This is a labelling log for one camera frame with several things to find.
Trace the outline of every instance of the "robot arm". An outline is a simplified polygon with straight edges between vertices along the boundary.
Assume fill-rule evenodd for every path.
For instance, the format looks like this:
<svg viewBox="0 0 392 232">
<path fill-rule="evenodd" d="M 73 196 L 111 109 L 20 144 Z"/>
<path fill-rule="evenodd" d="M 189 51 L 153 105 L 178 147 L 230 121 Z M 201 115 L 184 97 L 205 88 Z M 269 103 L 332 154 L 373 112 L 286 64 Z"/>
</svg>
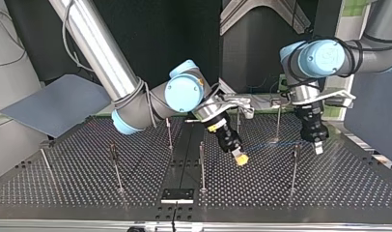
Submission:
<svg viewBox="0 0 392 232">
<path fill-rule="evenodd" d="M 92 0 L 50 3 L 115 103 L 112 119 L 119 132 L 132 134 L 177 112 L 192 111 L 209 132 L 216 134 L 224 152 L 232 153 L 239 165 L 247 162 L 226 110 L 240 106 L 252 117 L 254 110 L 249 100 L 218 96 L 191 60 L 172 70 L 169 81 L 149 90 L 129 66 Z"/>
<path fill-rule="evenodd" d="M 318 38 L 286 46 L 280 56 L 295 114 L 302 122 L 301 137 L 313 142 L 320 154 L 322 142 L 328 137 L 322 124 L 322 100 L 334 94 L 322 93 L 318 78 L 392 71 L 392 0 L 376 2 L 360 40 Z M 348 93 L 336 94 L 354 98 Z"/>
</svg>

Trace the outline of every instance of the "perforated metal table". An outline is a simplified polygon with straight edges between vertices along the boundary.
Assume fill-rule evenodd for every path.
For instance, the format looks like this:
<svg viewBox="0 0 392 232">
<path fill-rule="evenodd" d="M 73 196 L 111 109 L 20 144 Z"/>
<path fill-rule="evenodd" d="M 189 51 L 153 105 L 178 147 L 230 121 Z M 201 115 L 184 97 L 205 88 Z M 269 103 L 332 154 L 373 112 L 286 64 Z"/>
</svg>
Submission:
<svg viewBox="0 0 392 232">
<path fill-rule="evenodd" d="M 392 171 L 330 127 L 324 154 L 299 140 L 293 114 L 241 119 L 240 136 L 250 161 L 235 165 L 202 125 L 171 119 L 173 152 L 164 123 L 131 136 L 109 118 L 94 118 L 0 178 L 0 219 L 129 221 L 177 226 L 186 222 L 392 224 Z M 199 145 L 204 141 L 207 192 L 200 192 Z M 125 192 L 118 192 L 108 157 L 117 144 Z M 301 156 L 292 193 L 294 144 Z M 161 204 L 165 189 L 193 189 L 193 204 Z"/>
</svg>

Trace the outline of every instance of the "white panel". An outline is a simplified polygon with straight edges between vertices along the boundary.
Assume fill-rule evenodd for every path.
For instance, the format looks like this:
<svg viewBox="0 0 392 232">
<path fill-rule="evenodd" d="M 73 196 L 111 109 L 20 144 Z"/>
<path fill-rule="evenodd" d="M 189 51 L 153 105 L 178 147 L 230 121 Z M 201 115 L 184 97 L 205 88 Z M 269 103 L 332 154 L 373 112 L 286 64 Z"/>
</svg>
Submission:
<svg viewBox="0 0 392 232">
<path fill-rule="evenodd" d="M 4 0 L 0 9 L 6 11 Z M 0 15 L 11 35 L 16 38 L 13 24 Z M 0 64 L 16 60 L 22 54 L 4 29 L 0 28 Z M 37 75 L 27 55 L 17 63 L 0 67 L 0 109 L 29 96 L 40 89 Z M 39 150 L 46 136 L 0 115 L 0 175 Z"/>
<path fill-rule="evenodd" d="M 46 138 L 14 120 L 0 125 L 0 176 L 36 153 Z"/>
<path fill-rule="evenodd" d="M 0 9 L 5 9 L 3 0 L 0 0 Z M 0 19 L 16 38 L 13 24 L 1 15 Z M 0 28 L 0 64 L 11 62 L 21 54 L 22 50 Z M 0 67 L 0 109 L 37 92 L 40 88 L 36 72 L 27 55 L 14 64 Z"/>
</svg>

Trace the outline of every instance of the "metal rod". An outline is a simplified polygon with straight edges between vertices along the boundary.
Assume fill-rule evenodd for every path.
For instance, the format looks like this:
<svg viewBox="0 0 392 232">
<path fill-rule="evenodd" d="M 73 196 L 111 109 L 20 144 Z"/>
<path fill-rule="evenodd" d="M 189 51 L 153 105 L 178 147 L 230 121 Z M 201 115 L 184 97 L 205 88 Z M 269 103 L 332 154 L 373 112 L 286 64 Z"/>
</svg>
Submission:
<svg viewBox="0 0 392 232">
<path fill-rule="evenodd" d="M 280 119 L 281 119 L 281 100 L 280 103 L 278 105 L 278 111 L 277 111 L 277 127 L 276 127 L 276 131 L 275 131 L 275 137 L 272 139 L 271 143 L 277 143 L 280 138 L 279 138 L 279 133 L 280 133 Z"/>
<path fill-rule="evenodd" d="M 169 122 L 169 118 L 166 118 L 166 127 L 168 128 L 168 135 L 169 135 L 169 149 L 172 150 L 173 149 L 173 145 L 172 145 L 172 133 L 170 131 L 170 122 Z"/>
<path fill-rule="evenodd" d="M 275 132 L 275 137 L 277 138 L 277 140 L 279 139 L 278 137 L 280 133 L 280 119 L 281 119 L 281 101 L 277 111 L 277 131 Z"/>
<path fill-rule="evenodd" d="M 200 165 L 202 167 L 202 189 L 201 189 L 201 192 L 207 191 L 206 182 L 205 182 L 205 158 L 204 158 L 205 151 L 204 151 L 204 148 L 205 148 L 205 146 L 204 146 L 203 142 L 200 142 L 200 146 L 199 146 L 200 159 L 199 159 L 199 161 L 200 161 Z"/>
<path fill-rule="evenodd" d="M 186 119 L 184 120 L 186 123 L 200 123 L 199 119 Z"/>
<path fill-rule="evenodd" d="M 138 78 L 106 27 L 94 2 L 92 0 L 49 0 L 49 2 L 61 20 L 67 20 L 70 34 L 112 101 L 115 102 L 131 94 L 138 84 Z"/>
<path fill-rule="evenodd" d="M 110 148 L 109 148 L 109 158 L 111 160 L 111 163 L 114 165 L 115 168 L 115 174 L 117 175 L 117 179 L 118 179 L 118 185 L 119 185 L 119 192 L 123 192 L 124 187 L 122 186 L 122 181 L 121 181 L 121 174 L 119 172 L 119 168 L 118 168 L 118 153 L 117 153 L 117 144 L 115 142 L 112 142 L 110 144 Z"/>
<path fill-rule="evenodd" d="M 297 166 L 298 166 L 298 158 L 301 153 L 301 147 L 299 144 L 294 145 L 294 171 L 293 171 L 293 179 L 292 179 L 292 188 L 290 191 L 290 198 L 293 198 L 293 194 L 295 193 L 295 177 L 296 177 L 296 171 L 297 171 Z"/>
<path fill-rule="evenodd" d="M 40 151 L 42 152 L 42 157 L 43 157 L 43 160 L 45 162 L 46 167 L 49 169 L 49 171 L 51 171 L 51 165 L 49 165 L 48 158 L 46 157 L 45 150 L 43 148 L 40 148 Z"/>
<path fill-rule="evenodd" d="M 115 172 L 117 173 L 118 184 L 119 184 L 119 191 L 125 191 L 124 187 L 122 186 L 121 176 L 118 169 L 118 164 L 115 162 Z"/>
<path fill-rule="evenodd" d="M 241 121 L 240 121 L 240 108 L 238 107 L 238 127 L 241 125 Z"/>
</svg>

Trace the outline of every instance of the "gray reflector panel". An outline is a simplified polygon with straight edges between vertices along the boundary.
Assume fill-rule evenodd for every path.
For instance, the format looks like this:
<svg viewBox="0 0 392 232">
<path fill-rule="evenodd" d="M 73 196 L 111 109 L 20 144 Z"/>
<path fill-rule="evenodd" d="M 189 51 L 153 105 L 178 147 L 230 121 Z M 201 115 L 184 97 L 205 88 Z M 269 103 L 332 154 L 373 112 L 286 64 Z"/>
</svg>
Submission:
<svg viewBox="0 0 392 232">
<path fill-rule="evenodd" d="M 357 74 L 345 127 L 392 160 L 392 72 Z"/>
<path fill-rule="evenodd" d="M 59 137 L 109 103 L 103 87 L 77 75 L 66 74 L 0 113 L 37 131 Z"/>
</svg>

